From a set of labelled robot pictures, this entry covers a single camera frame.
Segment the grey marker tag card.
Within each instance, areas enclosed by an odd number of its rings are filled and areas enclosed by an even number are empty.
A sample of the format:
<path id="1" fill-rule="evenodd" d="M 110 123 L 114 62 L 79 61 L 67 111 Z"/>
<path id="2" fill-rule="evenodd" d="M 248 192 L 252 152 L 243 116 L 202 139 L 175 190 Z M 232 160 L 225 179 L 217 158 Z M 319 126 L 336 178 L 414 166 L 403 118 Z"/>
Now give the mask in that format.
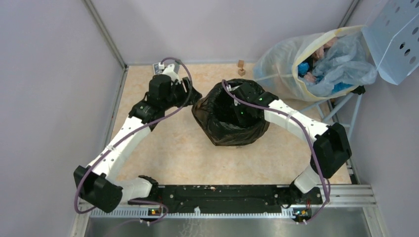
<path id="1" fill-rule="evenodd" d="M 165 69 L 164 64 L 160 64 L 160 63 L 155 63 L 152 66 L 153 66 L 154 75 L 161 74 Z"/>

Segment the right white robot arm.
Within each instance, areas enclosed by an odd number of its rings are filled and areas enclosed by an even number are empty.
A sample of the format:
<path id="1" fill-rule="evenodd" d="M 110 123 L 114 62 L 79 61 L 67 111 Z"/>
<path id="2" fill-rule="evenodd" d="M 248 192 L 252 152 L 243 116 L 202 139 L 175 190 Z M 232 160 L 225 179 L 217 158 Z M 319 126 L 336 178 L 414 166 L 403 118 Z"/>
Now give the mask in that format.
<path id="1" fill-rule="evenodd" d="M 248 82 L 232 87 L 222 86 L 233 98 L 233 110 L 238 120 L 257 118 L 284 128 L 306 141 L 311 151 L 310 164 L 291 183 L 290 198 L 304 203 L 318 184 L 326 186 L 331 178 L 352 156 L 346 130 L 340 123 L 332 125 L 316 121 L 291 108 L 270 92 L 257 92 Z"/>

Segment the large translucent yellow-rimmed bag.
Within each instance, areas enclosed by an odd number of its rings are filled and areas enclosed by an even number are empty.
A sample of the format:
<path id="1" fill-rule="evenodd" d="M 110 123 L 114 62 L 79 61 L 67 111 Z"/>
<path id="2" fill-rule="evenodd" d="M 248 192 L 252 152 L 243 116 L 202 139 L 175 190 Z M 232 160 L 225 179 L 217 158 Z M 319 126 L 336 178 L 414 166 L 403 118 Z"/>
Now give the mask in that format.
<path id="1" fill-rule="evenodd" d="M 278 95 L 281 99 L 316 102 L 346 95 L 356 89 L 357 86 L 350 87 L 330 97 L 317 97 L 311 94 L 306 87 L 307 81 L 298 76 L 297 66 L 332 38 L 340 38 L 357 32 L 362 33 L 361 29 L 362 26 L 343 27 L 325 33 L 282 40 L 267 50 L 256 62 L 253 68 L 254 79 L 265 90 Z M 367 52 L 367 59 L 369 59 L 370 51 L 365 39 L 363 40 L 363 46 Z"/>

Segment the wooden cube near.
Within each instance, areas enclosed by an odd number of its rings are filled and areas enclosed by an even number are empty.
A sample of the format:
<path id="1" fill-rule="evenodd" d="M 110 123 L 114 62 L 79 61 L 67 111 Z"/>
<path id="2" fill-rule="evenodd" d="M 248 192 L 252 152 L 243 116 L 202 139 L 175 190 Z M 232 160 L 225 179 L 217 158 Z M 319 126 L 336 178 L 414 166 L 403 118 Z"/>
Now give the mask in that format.
<path id="1" fill-rule="evenodd" d="M 241 77 L 244 76 L 246 74 L 246 70 L 244 68 L 239 68 L 238 69 L 238 75 L 240 75 Z"/>

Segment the white trash bin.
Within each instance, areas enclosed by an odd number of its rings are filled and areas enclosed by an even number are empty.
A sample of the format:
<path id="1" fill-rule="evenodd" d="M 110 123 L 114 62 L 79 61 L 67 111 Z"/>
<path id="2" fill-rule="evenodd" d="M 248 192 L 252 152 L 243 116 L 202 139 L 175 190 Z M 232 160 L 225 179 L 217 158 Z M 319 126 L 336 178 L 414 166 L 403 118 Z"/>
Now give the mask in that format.
<path id="1" fill-rule="evenodd" d="M 236 148 L 236 149 L 239 149 L 239 148 L 246 147 L 246 146 L 248 146 L 248 145 L 249 145 L 249 144 L 239 144 L 239 145 L 235 146 L 235 148 Z"/>

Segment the perforated light blue panel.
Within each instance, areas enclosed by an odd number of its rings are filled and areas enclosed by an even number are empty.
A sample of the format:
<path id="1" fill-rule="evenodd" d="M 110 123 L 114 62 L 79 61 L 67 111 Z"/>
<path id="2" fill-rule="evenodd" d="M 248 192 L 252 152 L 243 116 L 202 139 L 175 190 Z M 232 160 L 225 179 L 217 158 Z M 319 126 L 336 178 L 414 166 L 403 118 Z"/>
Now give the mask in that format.
<path id="1" fill-rule="evenodd" d="M 399 85 L 419 66 L 419 2 L 379 1 L 379 13 L 362 29 L 380 77 Z"/>

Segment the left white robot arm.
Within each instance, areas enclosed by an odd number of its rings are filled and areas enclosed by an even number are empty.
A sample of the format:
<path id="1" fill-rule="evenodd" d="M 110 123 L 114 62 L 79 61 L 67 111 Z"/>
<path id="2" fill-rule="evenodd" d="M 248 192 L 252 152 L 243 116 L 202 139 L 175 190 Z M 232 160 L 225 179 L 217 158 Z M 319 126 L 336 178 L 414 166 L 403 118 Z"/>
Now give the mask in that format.
<path id="1" fill-rule="evenodd" d="M 157 182 L 144 175 L 132 180 L 117 181 L 116 177 L 134 149 L 156 125 L 169 116 L 166 111 L 195 104 L 202 95 L 188 77 L 172 80 L 168 75 L 152 77 L 144 98 L 129 112 L 121 129 L 104 150 L 86 167 L 78 166 L 73 177 L 75 200 L 83 199 L 105 213 L 110 213 L 125 201 L 141 198 L 146 204 L 158 199 Z"/>

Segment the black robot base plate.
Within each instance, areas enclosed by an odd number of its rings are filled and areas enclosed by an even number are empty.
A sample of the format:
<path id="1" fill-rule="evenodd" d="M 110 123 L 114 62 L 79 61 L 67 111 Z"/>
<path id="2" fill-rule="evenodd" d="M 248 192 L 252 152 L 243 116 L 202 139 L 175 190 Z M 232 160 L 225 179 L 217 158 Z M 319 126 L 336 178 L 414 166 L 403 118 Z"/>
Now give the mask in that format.
<path id="1" fill-rule="evenodd" d="M 279 213 L 286 207 L 323 203 L 319 188 L 302 194 L 288 185 L 165 185 L 154 187 L 144 201 L 164 204 L 170 214 Z"/>

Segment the pink plastic bag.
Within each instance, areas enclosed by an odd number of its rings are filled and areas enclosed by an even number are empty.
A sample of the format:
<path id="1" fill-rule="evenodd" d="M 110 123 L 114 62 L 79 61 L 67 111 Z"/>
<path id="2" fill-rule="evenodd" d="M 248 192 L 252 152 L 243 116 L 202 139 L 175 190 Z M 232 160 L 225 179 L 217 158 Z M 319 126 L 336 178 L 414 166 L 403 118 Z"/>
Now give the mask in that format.
<path id="1" fill-rule="evenodd" d="M 337 41 L 337 37 L 332 38 L 327 43 L 325 43 L 323 46 L 319 47 L 311 56 L 309 56 L 307 59 L 305 59 L 301 65 L 307 65 L 308 69 L 307 72 L 304 74 L 299 73 L 300 76 L 302 76 L 307 82 L 315 83 L 317 77 L 312 75 L 312 70 L 314 69 L 314 64 L 319 61 L 320 59 L 323 59 L 325 57 L 325 51 L 332 47 L 332 45 Z"/>

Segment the light blue plastic bag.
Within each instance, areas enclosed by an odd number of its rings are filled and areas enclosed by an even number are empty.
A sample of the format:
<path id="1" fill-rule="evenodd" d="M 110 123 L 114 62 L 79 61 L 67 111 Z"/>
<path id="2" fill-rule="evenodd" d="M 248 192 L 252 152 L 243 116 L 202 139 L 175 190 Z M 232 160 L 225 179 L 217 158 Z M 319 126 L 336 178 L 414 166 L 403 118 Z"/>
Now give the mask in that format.
<path id="1" fill-rule="evenodd" d="M 374 83 L 377 70 L 368 62 L 363 40 L 361 32 L 338 38 L 314 64 L 311 74 L 316 79 L 306 82 L 308 91 L 317 97 L 330 97 L 353 86 Z"/>

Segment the black trash bag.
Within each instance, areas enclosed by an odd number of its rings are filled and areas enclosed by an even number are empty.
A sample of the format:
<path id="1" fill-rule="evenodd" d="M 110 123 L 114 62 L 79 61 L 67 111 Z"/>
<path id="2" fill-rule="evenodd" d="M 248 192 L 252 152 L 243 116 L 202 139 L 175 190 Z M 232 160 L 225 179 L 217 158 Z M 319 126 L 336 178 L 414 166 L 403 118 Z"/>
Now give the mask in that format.
<path id="1" fill-rule="evenodd" d="M 215 146 L 252 144 L 269 128 L 270 123 L 262 118 L 248 117 L 247 124 L 241 124 L 233 106 L 233 98 L 219 82 L 191 109 L 194 119 Z"/>

